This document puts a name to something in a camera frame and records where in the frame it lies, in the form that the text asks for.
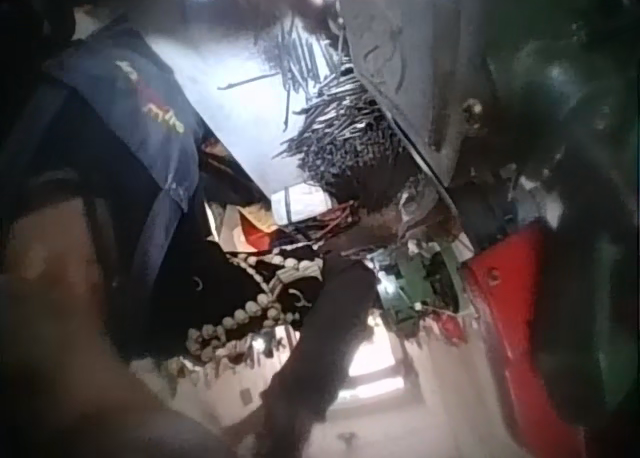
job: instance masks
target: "bundle of metal rods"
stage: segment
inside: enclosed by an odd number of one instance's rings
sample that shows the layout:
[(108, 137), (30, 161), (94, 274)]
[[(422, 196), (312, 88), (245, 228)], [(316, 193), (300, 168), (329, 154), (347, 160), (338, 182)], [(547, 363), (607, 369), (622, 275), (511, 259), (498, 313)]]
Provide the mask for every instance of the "bundle of metal rods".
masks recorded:
[(366, 211), (390, 205), (419, 168), (348, 57), (302, 110), (300, 132), (281, 154), (297, 156), (307, 178), (340, 203)]

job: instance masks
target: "bolt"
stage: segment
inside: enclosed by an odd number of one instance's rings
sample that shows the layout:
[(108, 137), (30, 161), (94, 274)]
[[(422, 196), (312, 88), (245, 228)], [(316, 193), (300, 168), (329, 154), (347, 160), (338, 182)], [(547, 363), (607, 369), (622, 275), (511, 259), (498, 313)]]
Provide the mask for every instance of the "bolt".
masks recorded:
[(497, 268), (489, 268), (487, 281), (489, 282), (489, 286), (498, 286), (498, 284), (500, 284), (500, 272)]

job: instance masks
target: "person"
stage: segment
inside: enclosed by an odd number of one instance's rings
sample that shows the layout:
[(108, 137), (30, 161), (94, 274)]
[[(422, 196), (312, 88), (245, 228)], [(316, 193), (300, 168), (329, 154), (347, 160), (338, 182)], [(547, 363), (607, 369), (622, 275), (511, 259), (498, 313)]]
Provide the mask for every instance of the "person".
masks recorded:
[[(375, 276), (311, 245), (247, 256), (207, 241), (205, 136), (172, 70), (126, 19), (70, 46), (44, 67), (0, 153), (2, 272), (46, 290), (35, 300), (69, 311), (83, 330), (51, 351), (59, 368), (42, 371), (45, 381), (78, 380), (80, 358), (92, 355), (114, 370), (142, 356), (206, 363), (230, 341), (291, 324), (301, 338), (263, 394), (258, 453), (300, 456), (364, 336)], [(80, 361), (65, 359), (76, 341)], [(120, 375), (101, 389), (119, 386)]]

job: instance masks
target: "red machine part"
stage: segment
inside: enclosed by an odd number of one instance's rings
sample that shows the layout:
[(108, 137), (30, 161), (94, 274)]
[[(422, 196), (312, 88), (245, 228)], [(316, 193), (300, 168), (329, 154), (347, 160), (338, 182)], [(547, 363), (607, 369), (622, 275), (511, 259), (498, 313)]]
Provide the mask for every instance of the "red machine part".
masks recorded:
[(471, 259), (463, 273), (514, 439), (535, 458), (579, 458), (582, 431), (556, 415), (530, 356), (541, 231), (533, 225), (510, 236)]

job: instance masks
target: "metal sheet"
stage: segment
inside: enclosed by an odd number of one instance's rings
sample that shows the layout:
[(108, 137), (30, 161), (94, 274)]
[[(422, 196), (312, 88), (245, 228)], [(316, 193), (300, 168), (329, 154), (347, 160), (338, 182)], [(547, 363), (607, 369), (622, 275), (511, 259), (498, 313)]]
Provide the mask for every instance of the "metal sheet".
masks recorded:
[[(259, 26), (232, 0), (137, 0), (129, 14), (153, 49), (173, 68), (191, 104), (257, 185), (270, 196), (304, 181), (297, 159), (278, 157), (281, 143), (303, 125), (293, 111), (306, 104), (292, 90), (287, 104), (278, 62), (278, 36), (289, 17)], [(312, 40), (320, 78), (328, 67)], [(268, 78), (225, 89), (263, 75)], [(289, 111), (285, 130), (285, 113)]]

